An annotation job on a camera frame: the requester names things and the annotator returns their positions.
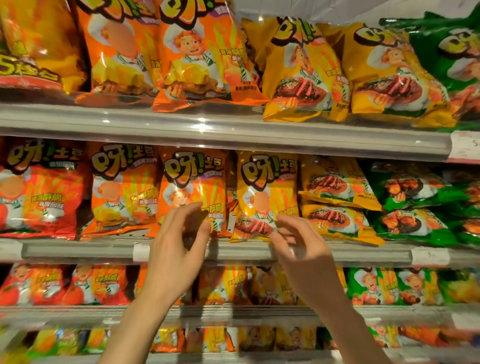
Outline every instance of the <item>chef hat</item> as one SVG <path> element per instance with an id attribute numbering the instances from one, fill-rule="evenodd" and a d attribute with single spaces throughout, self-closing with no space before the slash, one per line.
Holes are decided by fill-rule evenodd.
<path id="1" fill-rule="evenodd" d="M 288 43 L 286 46 L 284 46 L 284 56 L 283 56 L 283 63 L 285 67 L 294 67 L 295 63 L 292 61 L 293 56 L 295 55 L 296 49 L 300 48 L 305 52 L 305 55 L 308 58 L 308 51 L 306 48 L 302 47 L 300 44 L 297 43 Z"/>
<path id="2" fill-rule="evenodd" d="M 247 191 L 243 194 L 243 201 L 247 206 L 252 206 L 252 197 L 254 197 L 257 192 L 258 191 L 252 187 L 247 188 Z M 264 192 L 270 197 L 270 187 L 266 186 Z"/>
<path id="3" fill-rule="evenodd" d="M 372 274 L 372 275 L 374 275 L 375 277 L 377 277 L 377 271 L 376 271 L 375 268 L 372 269 L 372 271 L 370 271 L 370 272 L 368 272 L 368 271 L 366 271 L 366 270 L 364 270 L 364 269 L 359 269 L 359 270 L 355 273 L 355 275 L 354 275 L 355 280 L 356 280 L 356 281 L 358 282 L 358 284 L 361 285 L 362 287 L 365 287 L 365 283 L 363 283 L 363 278 L 365 278 L 365 276 L 366 276 L 367 274 Z"/>
<path id="4" fill-rule="evenodd" d="M 105 39 L 102 34 L 102 31 L 107 26 L 108 22 L 113 22 L 113 20 L 109 20 L 101 14 L 93 14 L 90 22 L 88 23 L 88 33 L 97 42 L 110 47 L 110 43 L 108 42 L 108 40 Z M 128 29 L 130 29 L 132 34 L 135 34 L 135 31 L 133 30 L 133 27 L 129 22 L 125 21 L 122 24 L 125 25 Z"/>
<path id="5" fill-rule="evenodd" d="M 184 187 L 184 188 L 178 188 L 175 184 L 170 183 L 167 188 L 163 191 L 163 199 L 165 202 L 169 205 L 172 206 L 172 195 L 178 191 L 178 190 L 186 190 L 188 193 L 192 194 L 193 193 L 193 184 L 190 182 Z"/>
<path id="6" fill-rule="evenodd" d="M 389 63 L 385 63 L 382 61 L 382 58 L 384 54 L 390 50 L 394 49 L 393 47 L 386 47 L 386 46 L 376 46 L 373 48 L 373 50 L 370 52 L 370 55 L 368 56 L 367 59 L 367 64 L 370 67 L 376 68 L 378 70 L 386 70 L 390 67 L 392 67 Z"/>
<path id="7" fill-rule="evenodd" d="M 170 24 L 167 28 L 167 31 L 165 32 L 165 35 L 163 36 L 163 44 L 170 48 L 172 52 L 174 53 L 180 53 L 179 49 L 175 45 L 175 38 L 181 33 L 185 32 L 185 29 L 180 28 L 176 24 Z M 204 26 L 200 22 L 196 22 L 195 26 L 192 29 L 192 32 L 197 34 L 200 38 L 205 37 L 205 31 L 204 31 Z"/>
<path id="8" fill-rule="evenodd" d="M 113 181 L 118 183 L 123 183 L 123 176 L 119 174 L 113 179 Z M 102 177 L 95 176 L 93 178 L 93 194 L 98 198 L 102 198 L 102 195 L 100 194 L 99 189 L 105 182 L 107 182 L 107 180 L 105 180 Z"/>
<path id="9" fill-rule="evenodd" d="M 465 72 L 466 68 L 473 62 L 478 62 L 475 58 L 460 58 L 447 71 L 447 76 L 459 81 L 470 81 L 474 77 L 468 72 Z"/>
<path id="10" fill-rule="evenodd" d="M 0 182 L 12 176 L 17 176 L 17 174 L 14 174 L 11 170 L 3 170 L 2 172 L 0 172 Z M 28 181 L 32 176 L 32 170 L 28 168 L 25 172 L 23 172 L 23 174 L 19 176 L 22 177 L 25 181 Z"/>
<path id="11" fill-rule="evenodd" d="M 418 273 L 415 273 L 415 272 L 412 272 L 411 270 L 402 270 L 398 276 L 400 277 L 400 279 L 403 281 L 403 283 L 405 283 L 406 285 L 408 285 L 408 279 L 409 277 L 413 276 L 413 275 L 416 275 L 416 276 L 420 276 L 422 279 L 425 279 L 425 271 L 421 270 L 420 272 Z"/>

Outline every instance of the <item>price label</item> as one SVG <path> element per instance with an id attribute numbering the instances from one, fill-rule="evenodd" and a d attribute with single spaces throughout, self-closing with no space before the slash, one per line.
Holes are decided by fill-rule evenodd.
<path id="1" fill-rule="evenodd" d="M 133 246 L 133 261 L 135 263 L 148 262 L 148 256 L 150 255 L 150 243 L 141 242 L 135 243 Z"/>
<path id="2" fill-rule="evenodd" d="M 480 164 L 480 132 L 454 131 L 452 151 L 446 162 Z"/>
<path id="3" fill-rule="evenodd" d="M 480 332 L 479 314 L 452 313 L 452 321 L 455 327 L 459 330 Z"/>
<path id="4" fill-rule="evenodd" d="M 445 267 L 450 263 L 447 248 L 417 246 L 412 249 L 412 265 L 424 267 Z"/>
<path id="5" fill-rule="evenodd" d="M 22 261 L 22 249 L 24 245 L 14 239 L 0 239 L 0 261 L 18 262 Z"/>

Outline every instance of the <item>forearm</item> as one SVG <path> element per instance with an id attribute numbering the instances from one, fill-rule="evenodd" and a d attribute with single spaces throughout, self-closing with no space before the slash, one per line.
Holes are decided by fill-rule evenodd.
<path id="1" fill-rule="evenodd" d="M 392 364 L 348 300 L 329 310 L 315 310 L 337 344 L 345 364 Z"/>
<path id="2" fill-rule="evenodd" d="M 152 305 L 145 297 L 133 301 L 112 330 L 99 364 L 145 363 L 153 339 L 170 307 Z"/>

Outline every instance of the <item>white shelf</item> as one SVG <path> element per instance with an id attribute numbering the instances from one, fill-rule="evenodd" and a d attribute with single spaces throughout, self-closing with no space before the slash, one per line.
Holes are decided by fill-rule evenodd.
<path id="1" fill-rule="evenodd" d="M 23 330 L 42 327 L 112 327 L 120 322 L 126 306 L 0 307 L 0 325 Z M 453 314 L 480 317 L 480 304 L 450 306 L 355 306 L 367 324 L 452 327 Z M 323 326 L 317 314 L 301 306 L 173 306 L 162 327 L 211 326 Z"/>
<path id="2" fill-rule="evenodd" d="M 261 107 L 211 103 L 179 113 L 0 103 L 2 135 L 430 161 L 451 150 L 448 133 L 357 124 L 264 122 Z"/>
<path id="3" fill-rule="evenodd" d="M 12 239 L 0 239 L 0 252 Z M 133 261 L 135 243 L 148 242 L 144 237 L 103 237 L 92 241 L 65 241 L 61 239 L 19 239 L 23 244 L 21 257 L 0 262 L 26 261 L 28 263 L 119 263 L 140 264 Z M 344 267 L 408 267 L 412 263 L 412 243 L 386 242 L 383 246 L 329 241 L 336 262 Z M 298 254 L 301 249 L 295 247 Z M 480 267 L 480 250 L 448 249 L 448 267 Z M 205 252 L 207 264 L 262 265 L 276 261 L 270 244 L 261 241 L 229 243 L 228 239 L 210 242 Z"/>
<path id="4" fill-rule="evenodd" d="M 404 348 L 384 349 L 388 357 L 394 363 L 420 363 L 421 361 L 441 360 L 442 363 L 449 361 L 477 362 L 480 350 L 474 348 Z M 100 355 L 86 356 L 57 356 L 37 359 L 32 364 L 94 364 L 98 362 Z M 286 364 L 292 362 L 305 363 L 333 363 L 340 359 L 338 351 L 296 351 L 296 352 L 246 352 L 246 353 L 209 353 L 209 354 L 178 354 L 159 353 L 148 355 L 148 364 L 165 363 L 270 363 Z"/>

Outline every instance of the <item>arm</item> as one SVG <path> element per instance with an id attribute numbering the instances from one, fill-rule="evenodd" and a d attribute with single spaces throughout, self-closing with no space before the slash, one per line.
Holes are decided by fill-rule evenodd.
<path id="1" fill-rule="evenodd" d="M 330 247 L 304 218 L 277 215 L 278 232 L 270 237 L 278 261 L 294 292 L 320 317 L 331 333 L 345 364 L 391 364 L 375 342 L 363 317 L 343 292 Z M 295 257 L 288 243 L 301 244 L 305 255 Z"/>
<path id="2" fill-rule="evenodd" d="M 187 217 L 199 212 L 201 206 L 194 203 L 168 212 L 150 246 L 144 287 L 126 309 L 120 325 L 112 329 L 99 364 L 145 363 L 168 310 L 190 288 L 204 261 L 210 223 L 201 225 L 190 251 L 184 248 L 182 239 Z"/>

